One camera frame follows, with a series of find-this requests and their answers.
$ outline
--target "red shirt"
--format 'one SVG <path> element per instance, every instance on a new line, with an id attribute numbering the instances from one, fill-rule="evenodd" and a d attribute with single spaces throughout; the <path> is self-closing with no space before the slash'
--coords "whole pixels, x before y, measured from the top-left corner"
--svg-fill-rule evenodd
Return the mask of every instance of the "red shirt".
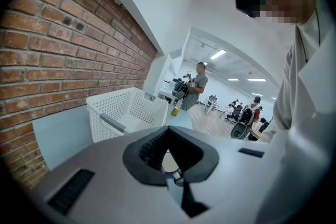
<path id="1" fill-rule="evenodd" d="M 256 107 L 257 105 L 256 104 L 251 104 L 251 108 L 254 108 Z M 259 116 L 260 116 L 260 109 L 256 109 L 256 111 L 254 112 L 254 120 L 259 120 Z M 252 124 L 253 124 L 254 121 L 251 122 L 250 125 L 248 125 L 248 127 L 252 128 Z"/>

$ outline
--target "laundry basket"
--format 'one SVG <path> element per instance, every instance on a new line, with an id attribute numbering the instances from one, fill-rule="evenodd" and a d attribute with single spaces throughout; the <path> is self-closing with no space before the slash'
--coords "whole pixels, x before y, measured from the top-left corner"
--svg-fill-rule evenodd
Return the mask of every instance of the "laundry basket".
<path id="1" fill-rule="evenodd" d="M 165 125 L 168 103 L 137 88 L 86 99 L 93 142 Z"/>

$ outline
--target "tiled floor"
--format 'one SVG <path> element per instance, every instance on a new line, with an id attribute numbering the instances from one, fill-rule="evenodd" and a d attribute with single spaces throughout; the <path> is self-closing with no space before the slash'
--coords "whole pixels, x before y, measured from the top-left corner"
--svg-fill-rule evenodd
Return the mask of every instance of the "tiled floor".
<path id="1" fill-rule="evenodd" d="M 234 125 L 222 121 L 219 118 L 219 113 L 221 112 L 211 111 L 209 114 L 206 114 L 206 111 L 199 104 L 196 104 L 188 110 L 188 113 L 192 119 L 194 130 L 205 134 L 230 138 L 230 132 Z"/>

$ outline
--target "man in gray t-shirt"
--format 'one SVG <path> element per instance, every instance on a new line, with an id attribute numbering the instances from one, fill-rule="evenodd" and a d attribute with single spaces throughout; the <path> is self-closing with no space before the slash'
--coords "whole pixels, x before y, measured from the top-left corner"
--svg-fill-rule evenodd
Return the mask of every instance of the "man in gray t-shirt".
<path id="1" fill-rule="evenodd" d="M 196 67 L 197 75 L 188 83 L 188 92 L 182 103 L 181 109 L 187 111 L 196 102 L 200 94 L 204 92 L 204 88 L 208 82 L 208 77 L 205 75 L 205 64 L 199 62 Z"/>

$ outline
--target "brick wall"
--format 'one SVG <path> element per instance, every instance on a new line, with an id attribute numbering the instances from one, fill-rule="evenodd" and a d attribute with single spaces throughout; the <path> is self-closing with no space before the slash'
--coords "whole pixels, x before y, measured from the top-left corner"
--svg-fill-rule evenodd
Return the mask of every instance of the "brick wall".
<path id="1" fill-rule="evenodd" d="M 12 0 L 0 26 L 0 153 L 33 187 L 48 167 L 32 120 L 142 88 L 156 49 L 113 0 Z"/>

